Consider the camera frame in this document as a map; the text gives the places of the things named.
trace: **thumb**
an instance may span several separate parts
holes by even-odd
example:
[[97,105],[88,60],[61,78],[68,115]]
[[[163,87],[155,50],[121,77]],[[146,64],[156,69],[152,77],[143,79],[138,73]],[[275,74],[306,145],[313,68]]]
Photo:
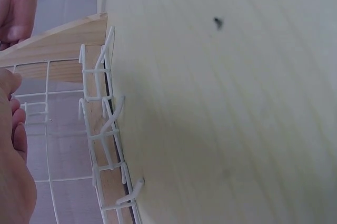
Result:
[[20,74],[13,74],[7,69],[0,69],[0,89],[4,91],[6,97],[10,97],[20,87],[21,82]]

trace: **wooden edge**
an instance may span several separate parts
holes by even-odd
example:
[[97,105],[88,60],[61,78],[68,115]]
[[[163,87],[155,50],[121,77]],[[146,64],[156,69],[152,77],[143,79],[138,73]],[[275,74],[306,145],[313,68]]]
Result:
[[[86,47],[87,55],[87,69],[93,69],[96,61],[98,60],[98,52],[101,50],[100,46],[88,46]],[[100,74],[100,90],[101,95],[106,95],[106,85],[104,74]],[[94,74],[87,75],[87,89],[90,96],[95,96],[96,93],[96,83]],[[99,134],[101,128],[106,122],[106,119],[102,116],[102,102],[101,101],[90,101],[87,103],[88,120],[90,124],[90,130],[92,134]],[[105,138],[109,151],[112,156],[113,162],[117,162],[117,150],[114,145],[113,136]],[[102,147],[101,141],[94,141],[94,151],[97,158],[97,163],[99,166],[107,165],[106,155]],[[106,170],[101,172],[101,181],[103,195],[106,205],[112,205],[116,203],[116,200],[125,196],[124,185],[122,184],[122,176],[119,168],[114,170]],[[125,224],[132,224],[132,216],[129,208],[122,209],[122,215]],[[115,210],[110,210],[107,212],[108,223],[114,224],[118,223],[118,217]]]
[[0,52],[0,67],[78,58],[80,45],[105,43],[107,14],[76,20],[31,37]]
[[[7,67],[8,70],[14,71],[14,67]],[[47,63],[39,62],[33,64],[19,65],[15,68],[15,73],[20,73],[26,79],[46,79]],[[50,62],[49,80],[83,83],[82,65],[78,60]]]

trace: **white wire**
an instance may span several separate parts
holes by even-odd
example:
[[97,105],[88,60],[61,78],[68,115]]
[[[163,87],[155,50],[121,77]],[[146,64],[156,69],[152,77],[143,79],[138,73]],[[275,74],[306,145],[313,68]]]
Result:
[[[49,85],[49,66],[50,66],[50,61],[47,62],[47,76],[46,76],[46,121],[48,121],[48,85]],[[54,209],[54,214],[55,214],[55,219],[56,223],[60,224],[60,221],[58,219],[58,214],[57,214],[57,209],[56,209],[56,203],[55,203],[55,194],[54,194],[54,188],[53,188],[53,183],[52,183],[52,177],[51,177],[51,169],[50,169],[50,164],[49,164],[49,140],[48,140],[48,125],[46,124],[45,126],[45,137],[46,137],[46,159],[47,159],[47,170],[48,170],[48,180],[49,180],[49,186],[51,189],[51,196],[52,196],[52,203],[53,203],[53,209]]]

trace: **wood grain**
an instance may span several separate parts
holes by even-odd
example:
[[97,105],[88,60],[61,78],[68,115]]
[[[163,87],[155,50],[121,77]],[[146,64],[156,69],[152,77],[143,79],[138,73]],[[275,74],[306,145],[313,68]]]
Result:
[[335,223],[335,0],[106,0],[106,10],[144,224]]
[[[15,68],[23,78],[45,79],[47,75],[47,63],[32,63],[19,65]],[[51,62],[49,66],[49,79],[61,82],[82,83],[82,65],[78,60]]]
[[31,37],[0,52],[0,67],[78,58],[82,43],[104,44],[106,21],[106,14],[96,14]]
[[[87,69],[93,69],[97,62],[97,59],[101,52],[101,46],[87,46],[86,47],[86,58],[87,58]],[[100,75],[101,83],[101,95],[106,95],[106,87],[105,87],[105,78],[104,74]],[[88,87],[88,94],[90,96],[95,96],[96,93],[96,84],[95,78],[93,74],[87,75],[87,87]],[[87,104],[88,110],[88,119],[90,123],[90,128],[92,134],[99,134],[102,126],[106,122],[106,119],[102,116],[102,102],[101,101],[90,101]],[[113,137],[106,138],[109,146],[110,146],[110,153],[112,155],[113,161],[117,162],[117,155],[116,149],[114,146]],[[95,154],[97,157],[97,163],[99,166],[107,165],[107,160],[105,157],[105,153],[100,141],[94,142],[94,149]],[[108,205],[115,205],[116,200],[125,196],[124,187],[122,184],[122,177],[120,169],[106,170],[101,172],[101,179],[102,179],[102,187],[104,193],[104,200],[105,204]],[[129,224],[132,223],[131,215],[128,209],[123,209],[122,211],[124,217],[124,223]],[[118,223],[118,218],[115,210],[108,211],[108,220],[109,223],[115,224]]]

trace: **gray surface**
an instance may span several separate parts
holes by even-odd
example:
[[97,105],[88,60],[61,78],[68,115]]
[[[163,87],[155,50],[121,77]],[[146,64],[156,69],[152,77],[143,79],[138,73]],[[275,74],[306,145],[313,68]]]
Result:
[[97,13],[97,0],[38,0],[33,35]]

